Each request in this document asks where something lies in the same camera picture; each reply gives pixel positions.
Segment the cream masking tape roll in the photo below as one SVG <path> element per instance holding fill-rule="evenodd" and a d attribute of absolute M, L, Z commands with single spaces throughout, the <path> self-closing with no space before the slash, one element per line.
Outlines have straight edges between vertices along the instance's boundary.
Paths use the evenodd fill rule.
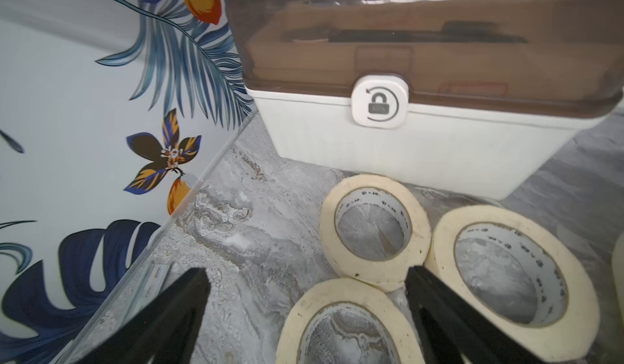
<path fill-rule="evenodd" d="M 426 266 L 545 362 L 584 358 L 596 339 L 600 308 L 582 263 L 518 213 L 482 205 L 444 214 Z"/>
<path fill-rule="evenodd" d="M 423 363 L 414 328 L 385 293 L 355 279 L 308 290 L 281 331 L 277 363 Z"/>
<path fill-rule="evenodd" d="M 321 207 L 318 229 L 333 270 L 387 293 L 422 266 L 432 243 L 427 212 L 400 183 L 376 175 L 345 178 Z"/>

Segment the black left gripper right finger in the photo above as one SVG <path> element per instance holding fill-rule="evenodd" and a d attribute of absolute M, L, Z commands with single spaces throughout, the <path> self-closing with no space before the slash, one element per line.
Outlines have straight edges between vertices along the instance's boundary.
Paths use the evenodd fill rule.
<path fill-rule="evenodd" d="M 426 363 L 542 362 L 425 267 L 411 267 L 405 286 Z"/>

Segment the brown lidded white toolbox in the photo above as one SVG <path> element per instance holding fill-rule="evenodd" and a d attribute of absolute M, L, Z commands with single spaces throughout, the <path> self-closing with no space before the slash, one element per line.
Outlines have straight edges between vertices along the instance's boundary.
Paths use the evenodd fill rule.
<path fill-rule="evenodd" d="M 623 97 L 623 0 L 228 0 L 279 156 L 493 199 Z"/>

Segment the aluminium strip on table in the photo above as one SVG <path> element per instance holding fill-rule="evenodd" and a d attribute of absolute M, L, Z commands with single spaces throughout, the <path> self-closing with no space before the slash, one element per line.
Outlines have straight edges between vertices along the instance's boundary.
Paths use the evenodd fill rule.
<path fill-rule="evenodd" d="M 132 320 L 139 312 L 146 308 L 161 293 L 169 272 L 171 263 L 148 263 L 125 297 L 122 319 L 123 326 Z"/>

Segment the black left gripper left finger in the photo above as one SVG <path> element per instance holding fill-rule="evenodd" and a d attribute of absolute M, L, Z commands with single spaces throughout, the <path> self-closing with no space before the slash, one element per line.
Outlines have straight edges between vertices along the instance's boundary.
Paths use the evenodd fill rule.
<path fill-rule="evenodd" d="M 191 268 L 80 363 L 189 363 L 211 293 Z"/>

